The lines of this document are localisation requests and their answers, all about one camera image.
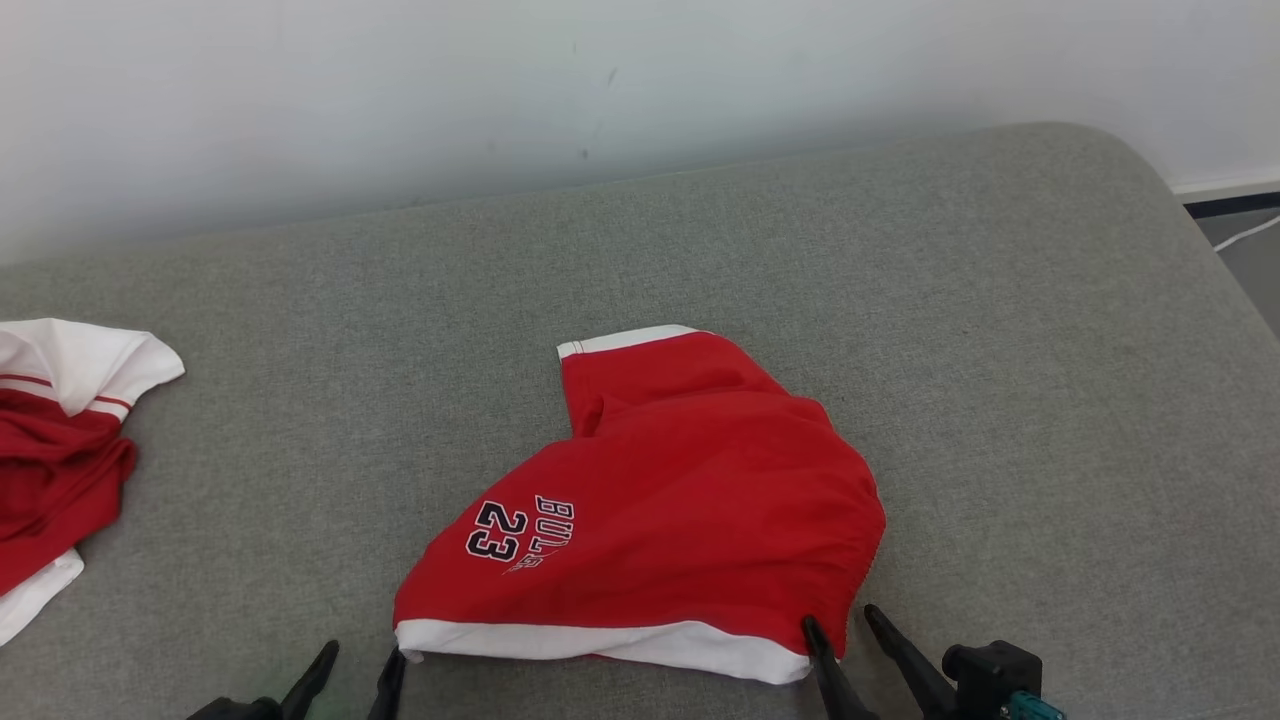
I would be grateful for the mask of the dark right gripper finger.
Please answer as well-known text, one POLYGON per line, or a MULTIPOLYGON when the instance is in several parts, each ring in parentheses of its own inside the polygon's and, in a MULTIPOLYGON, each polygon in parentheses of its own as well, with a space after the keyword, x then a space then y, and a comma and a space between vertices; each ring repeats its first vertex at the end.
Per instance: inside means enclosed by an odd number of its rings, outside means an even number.
POLYGON ((836 657, 835 646, 820 621, 813 615, 806 615, 801 620, 801 628, 827 717, 847 720, 879 719, 877 714, 872 712, 861 702, 858 693, 850 687, 849 679, 836 657))
POLYGON ((950 680, 910 642, 876 605, 863 609, 882 652, 891 659, 908 684, 923 719, 959 719, 956 691, 950 680))

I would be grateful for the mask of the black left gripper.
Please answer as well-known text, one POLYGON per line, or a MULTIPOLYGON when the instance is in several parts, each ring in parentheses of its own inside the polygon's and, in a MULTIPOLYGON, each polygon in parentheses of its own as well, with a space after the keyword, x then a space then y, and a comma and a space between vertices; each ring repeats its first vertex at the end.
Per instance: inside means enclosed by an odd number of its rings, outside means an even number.
MULTIPOLYGON (((218 697, 191 714, 188 720, 306 719, 312 702, 325 689, 339 652, 340 643, 338 641, 326 642, 284 700, 280 701, 280 705, 268 697, 248 702, 218 697)), ((367 720, 397 720, 406 666, 407 659, 398 648, 393 648, 378 678, 378 692, 367 712, 367 720)))

